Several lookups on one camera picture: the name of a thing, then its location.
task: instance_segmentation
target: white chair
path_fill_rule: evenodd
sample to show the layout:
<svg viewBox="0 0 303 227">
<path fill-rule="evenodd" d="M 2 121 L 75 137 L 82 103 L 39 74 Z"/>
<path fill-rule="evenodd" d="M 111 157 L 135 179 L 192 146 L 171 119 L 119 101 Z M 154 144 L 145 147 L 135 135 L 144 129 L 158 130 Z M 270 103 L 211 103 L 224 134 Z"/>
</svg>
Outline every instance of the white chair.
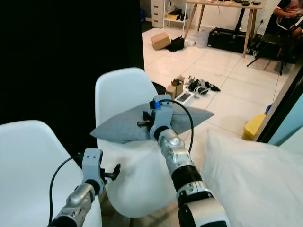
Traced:
<svg viewBox="0 0 303 227">
<path fill-rule="evenodd" d="M 147 74 L 136 68 L 117 70 L 96 82 L 96 126 L 157 95 Z M 143 217 L 176 199 L 165 159 L 155 141 L 118 144 L 97 139 L 107 172 L 121 163 L 120 175 L 106 185 L 112 206 L 130 218 Z"/>
<path fill-rule="evenodd" d="M 1 227 L 48 225 L 51 178 L 57 167 L 69 157 L 53 131 L 43 122 L 0 125 Z M 82 178 L 82 170 L 73 160 L 60 169 L 53 184 L 53 218 Z M 83 226 L 102 226 L 97 197 Z"/>
</svg>

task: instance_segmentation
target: yellow bin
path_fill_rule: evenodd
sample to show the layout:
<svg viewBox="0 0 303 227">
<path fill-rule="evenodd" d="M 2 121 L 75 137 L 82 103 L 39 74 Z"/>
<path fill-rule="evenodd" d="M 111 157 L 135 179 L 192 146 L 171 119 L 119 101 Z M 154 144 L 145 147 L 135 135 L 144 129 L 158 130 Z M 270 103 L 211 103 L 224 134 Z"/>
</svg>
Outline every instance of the yellow bin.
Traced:
<svg viewBox="0 0 303 227">
<path fill-rule="evenodd" d="M 259 127 L 261 126 L 265 116 L 266 116 L 265 114 L 260 114 L 258 116 L 255 116 L 249 122 L 247 122 L 246 125 L 244 126 L 242 139 L 252 140 L 256 135 Z"/>
</svg>

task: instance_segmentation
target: white wall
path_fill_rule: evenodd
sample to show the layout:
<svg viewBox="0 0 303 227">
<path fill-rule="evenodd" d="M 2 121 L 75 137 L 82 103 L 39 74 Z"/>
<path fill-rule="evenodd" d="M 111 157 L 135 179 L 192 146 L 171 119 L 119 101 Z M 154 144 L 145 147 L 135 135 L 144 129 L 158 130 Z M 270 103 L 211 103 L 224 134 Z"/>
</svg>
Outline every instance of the white wall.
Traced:
<svg viewBox="0 0 303 227">
<path fill-rule="evenodd" d="M 288 139 L 301 126 L 303 126 L 303 95 L 301 95 L 295 103 L 268 143 L 278 146 L 281 145 L 281 143 Z"/>
<path fill-rule="evenodd" d="M 257 11 L 257 18 L 256 18 L 255 28 L 257 28 L 259 26 L 261 20 L 264 21 L 263 25 L 258 30 L 259 34 L 263 34 L 267 27 L 270 16 L 273 13 L 275 7 L 277 6 L 277 4 L 279 3 L 280 0 L 267 0 L 267 1 L 259 0 L 259 1 L 267 2 L 263 9 Z M 198 5 L 193 22 L 192 22 L 193 27 L 197 27 L 197 25 L 198 25 L 200 11 L 201 11 L 201 5 Z M 240 15 L 240 11 L 241 11 L 240 8 L 220 7 L 220 15 L 221 15 L 221 24 L 220 24 L 218 7 L 207 5 L 207 6 L 205 6 L 205 9 L 204 9 L 201 26 L 235 29 L 239 15 Z M 249 10 L 246 9 L 243 20 L 242 20 L 242 26 L 241 26 L 241 31 L 244 31 L 244 32 L 246 32 L 248 14 L 249 14 Z"/>
</svg>

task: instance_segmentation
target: gray pillow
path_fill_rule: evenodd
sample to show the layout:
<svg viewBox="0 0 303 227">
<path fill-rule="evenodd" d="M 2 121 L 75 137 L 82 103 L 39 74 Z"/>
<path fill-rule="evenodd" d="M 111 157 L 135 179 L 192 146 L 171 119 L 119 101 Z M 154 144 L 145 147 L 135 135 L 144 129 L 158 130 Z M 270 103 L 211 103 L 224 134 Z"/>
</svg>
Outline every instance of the gray pillow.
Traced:
<svg viewBox="0 0 303 227">
<path fill-rule="evenodd" d="M 213 116 L 213 113 L 207 110 L 187 106 L 186 108 L 193 119 L 194 127 Z M 146 127 L 139 128 L 137 126 L 138 121 L 143 121 L 143 111 L 150 113 L 149 103 L 141 104 L 111 117 L 95 128 L 90 134 L 95 138 L 115 143 L 149 140 L 150 138 Z M 178 105 L 173 105 L 173 115 L 170 124 L 177 134 L 181 134 L 190 129 L 189 117 Z"/>
</svg>

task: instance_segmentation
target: wooden table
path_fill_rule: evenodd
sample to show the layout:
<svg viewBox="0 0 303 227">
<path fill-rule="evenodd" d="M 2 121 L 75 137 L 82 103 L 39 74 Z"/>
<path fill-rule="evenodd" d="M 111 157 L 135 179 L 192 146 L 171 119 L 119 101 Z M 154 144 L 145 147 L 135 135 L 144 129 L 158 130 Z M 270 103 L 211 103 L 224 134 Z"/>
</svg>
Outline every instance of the wooden table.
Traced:
<svg viewBox="0 0 303 227">
<path fill-rule="evenodd" d="M 191 13 L 191 16 L 190 16 L 189 24 L 186 28 L 184 39 L 186 39 L 186 36 L 188 34 L 188 31 L 189 31 L 189 28 L 191 26 L 191 22 L 194 18 L 195 11 L 196 11 L 196 8 L 197 8 L 198 4 L 202 5 L 200 18 L 199 18 L 199 24 L 198 24 L 198 31 L 200 29 L 200 25 L 201 25 L 205 5 L 236 7 L 236 8 L 248 8 L 248 9 L 250 9 L 250 14 L 249 14 L 249 17 L 248 17 L 247 28 L 246 28 L 244 50 L 243 50 L 243 58 L 245 57 L 249 36 L 250 36 L 251 41 L 252 41 L 253 36 L 254 36 L 257 9 L 262 9 L 265 6 L 265 3 L 261 3 L 260 5 L 253 5 L 252 3 L 250 3 L 249 6 L 243 6 L 241 3 L 236 3 L 234 1 L 223 2 L 223 1 L 217 1 L 216 0 L 216 1 L 211 2 L 209 0 L 187 0 L 186 4 L 188 4 L 188 3 L 194 4 L 194 8 L 193 8 L 193 12 Z"/>
</svg>

